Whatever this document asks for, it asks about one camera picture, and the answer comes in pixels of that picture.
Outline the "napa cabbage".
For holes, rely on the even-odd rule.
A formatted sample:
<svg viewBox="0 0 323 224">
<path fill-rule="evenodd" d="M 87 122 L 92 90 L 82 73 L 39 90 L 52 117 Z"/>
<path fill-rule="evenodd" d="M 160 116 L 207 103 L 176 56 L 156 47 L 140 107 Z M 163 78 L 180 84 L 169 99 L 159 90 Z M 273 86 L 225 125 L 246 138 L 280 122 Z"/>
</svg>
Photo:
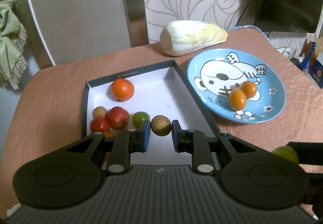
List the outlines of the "napa cabbage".
<svg viewBox="0 0 323 224">
<path fill-rule="evenodd" d="M 160 33 L 160 45 L 167 55 L 183 56 L 223 43 L 227 37 L 227 31 L 213 23 L 176 20 L 164 26 Z"/>
</svg>

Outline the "blue glass bottle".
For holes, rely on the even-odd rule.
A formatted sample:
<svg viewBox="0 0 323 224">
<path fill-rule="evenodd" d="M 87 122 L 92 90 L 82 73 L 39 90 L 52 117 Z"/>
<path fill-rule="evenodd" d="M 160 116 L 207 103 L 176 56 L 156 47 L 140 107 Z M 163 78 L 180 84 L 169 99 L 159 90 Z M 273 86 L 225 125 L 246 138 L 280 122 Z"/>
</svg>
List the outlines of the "blue glass bottle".
<svg viewBox="0 0 323 224">
<path fill-rule="evenodd" d="M 312 42 L 311 47 L 310 47 L 310 51 L 308 53 L 308 55 L 304 58 L 304 60 L 299 64 L 299 69 L 304 73 L 307 74 L 309 71 L 309 63 L 311 60 L 311 57 L 315 51 L 315 48 L 317 46 L 316 42 Z"/>
</svg>

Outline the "grey upholstered chair back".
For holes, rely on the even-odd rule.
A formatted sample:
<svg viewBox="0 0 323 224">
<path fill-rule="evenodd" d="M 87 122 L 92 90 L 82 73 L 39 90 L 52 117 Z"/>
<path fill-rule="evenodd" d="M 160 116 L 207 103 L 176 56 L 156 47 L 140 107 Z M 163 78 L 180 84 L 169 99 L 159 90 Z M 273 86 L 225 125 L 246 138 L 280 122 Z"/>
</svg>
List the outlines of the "grey upholstered chair back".
<svg viewBox="0 0 323 224">
<path fill-rule="evenodd" d="M 148 43 L 144 0 L 14 0 L 40 68 Z"/>
</svg>

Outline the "green fringed curtain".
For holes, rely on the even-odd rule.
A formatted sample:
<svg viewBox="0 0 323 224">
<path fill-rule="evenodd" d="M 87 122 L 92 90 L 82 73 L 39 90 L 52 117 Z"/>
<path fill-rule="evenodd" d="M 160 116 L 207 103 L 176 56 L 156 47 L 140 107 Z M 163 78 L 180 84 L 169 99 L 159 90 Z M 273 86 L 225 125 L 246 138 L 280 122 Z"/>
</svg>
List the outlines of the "green fringed curtain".
<svg viewBox="0 0 323 224">
<path fill-rule="evenodd" d="M 28 64 L 24 58 L 27 32 L 14 13 L 14 0 L 1 0 L 1 87 L 19 89 Z"/>
</svg>

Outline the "large orange tangerine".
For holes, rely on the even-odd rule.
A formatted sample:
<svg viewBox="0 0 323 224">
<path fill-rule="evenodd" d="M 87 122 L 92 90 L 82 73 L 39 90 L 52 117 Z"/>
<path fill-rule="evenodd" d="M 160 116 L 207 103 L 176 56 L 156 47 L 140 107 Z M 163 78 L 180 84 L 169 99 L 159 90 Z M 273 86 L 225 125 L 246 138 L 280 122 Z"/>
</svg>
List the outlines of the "large orange tangerine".
<svg viewBox="0 0 323 224">
<path fill-rule="evenodd" d="M 119 101 L 127 101 L 134 96 L 134 86 L 127 79 L 118 78 L 112 83 L 112 93 Z"/>
</svg>

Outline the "blue cartoon bear plate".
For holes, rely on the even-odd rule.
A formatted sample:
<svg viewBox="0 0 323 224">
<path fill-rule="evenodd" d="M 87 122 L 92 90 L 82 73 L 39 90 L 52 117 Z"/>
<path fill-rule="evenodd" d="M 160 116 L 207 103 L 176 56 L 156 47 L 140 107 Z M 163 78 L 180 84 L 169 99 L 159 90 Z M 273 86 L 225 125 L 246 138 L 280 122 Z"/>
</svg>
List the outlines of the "blue cartoon bear plate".
<svg viewBox="0 0 323 224">
<path fill-rule="evenodd" d="M 187 66 L 187 79 L 211 111 L 234 122 L 266 122 L 285 106 L 285 88 L 271 66 L 237 49 L 209 49 L 197 54 Z M 242 110 L 235 111 L 229 105 L 229 94 L 246 81 L 256 85 L 256 94 L 247 99 Z"/>
</svg>

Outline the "brown round longan fruit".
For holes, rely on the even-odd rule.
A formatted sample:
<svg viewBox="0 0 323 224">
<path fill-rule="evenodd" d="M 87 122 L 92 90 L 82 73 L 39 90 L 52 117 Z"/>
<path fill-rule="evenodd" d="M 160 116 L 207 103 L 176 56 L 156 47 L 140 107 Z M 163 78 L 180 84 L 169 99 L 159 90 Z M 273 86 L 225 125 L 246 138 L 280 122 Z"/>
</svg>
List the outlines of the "brown round longan fruit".
<svg viewBox="0 0 323 224">
<path fill-rule="evenodd" d="M 166 116 L 157 115 L 151 120 L 151 129 L 157 136 L 164 137 L 171 132 L 172 125 Z"/>
</svg>

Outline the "round green tomato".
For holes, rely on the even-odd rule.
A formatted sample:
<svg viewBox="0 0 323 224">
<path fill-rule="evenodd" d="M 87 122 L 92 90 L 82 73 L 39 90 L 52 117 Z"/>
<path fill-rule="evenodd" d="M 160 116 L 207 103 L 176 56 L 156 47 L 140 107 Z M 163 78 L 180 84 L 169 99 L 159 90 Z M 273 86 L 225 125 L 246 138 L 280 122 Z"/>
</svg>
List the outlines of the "round green tomato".
<svg viewBox="0 0 323 224">
<path fill-rule="evenodd" d="M 132 124 L 136 129 L 141 127 L 144 120 L 150 120 L 150 116 L 146 112 L 139 111 L 132 116 Z"/>
</svg>

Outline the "small red apple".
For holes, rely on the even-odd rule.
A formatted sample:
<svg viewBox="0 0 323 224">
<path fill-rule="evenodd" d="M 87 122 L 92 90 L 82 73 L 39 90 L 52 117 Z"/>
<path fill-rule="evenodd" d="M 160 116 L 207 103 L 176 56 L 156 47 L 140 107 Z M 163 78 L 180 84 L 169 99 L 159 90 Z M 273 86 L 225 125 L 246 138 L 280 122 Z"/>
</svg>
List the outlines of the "small red apple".
<svg viewBox="0 0 323 224">
<path fill-rule="evenodd" d="M 92 131 L 92 132 L 109 132 L 110 125 L 105 118 L 94 118 L 90 122 L 90 131 Z"/>
</svg>

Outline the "shallow black-rimmed white box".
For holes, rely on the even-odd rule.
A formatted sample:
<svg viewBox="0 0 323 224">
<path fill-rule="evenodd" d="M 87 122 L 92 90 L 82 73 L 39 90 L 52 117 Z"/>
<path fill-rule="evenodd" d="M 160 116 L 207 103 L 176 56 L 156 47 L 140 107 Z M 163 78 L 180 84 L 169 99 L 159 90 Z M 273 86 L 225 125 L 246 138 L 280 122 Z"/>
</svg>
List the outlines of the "shallow black-rimmed white box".
<svg viewBox="0 0 323 224">
<path fill-rule="evenodd" d="M 125 102 L 117 101 L 111 85 L 117 78 L 126 78 L 135 88 L 134 96 Z M 187 81 L 186 75 L 174 61 L 134 68 L 115 73 L 85 83 L 82 101 L 81 136 L 91 134 L 90 121 L 94 108 L 102 106 L 107 110 L 120 106 L 130 114 L 126 129 L 134 128 L 132 115 L 138 111 L 146 112 L 152 119 L 164 115 L 171 122 L 178 120 L 183 129 L 196 129 L 207 137 L 215 137 L 217 128 L 212 114 L 206 108 L 195 90 Z M 145 153 L 133 153 L 131 165 L 152 166 L 159 172 L 167 166 L 191 166 L 189 153 L 177 153 L 174 150 L 171 133 L 158 137 L 151 131 L 148 150 Z"/>
</svg>

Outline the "small brown longan fruit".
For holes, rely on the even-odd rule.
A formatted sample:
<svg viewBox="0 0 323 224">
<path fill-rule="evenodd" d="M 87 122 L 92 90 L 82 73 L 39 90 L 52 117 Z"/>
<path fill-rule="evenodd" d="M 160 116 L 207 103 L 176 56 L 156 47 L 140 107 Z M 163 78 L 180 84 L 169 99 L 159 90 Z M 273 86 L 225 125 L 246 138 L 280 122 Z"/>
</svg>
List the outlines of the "small brown longan fruit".
<svg viewBox="0 0 323 224">
<path fill-rule="evenodd" d="M 107 115 L 107 110 L 104 107 L 96 107 L 92 111 L 92 117 L 94 119 L 105 119 Z"/>
</svg>

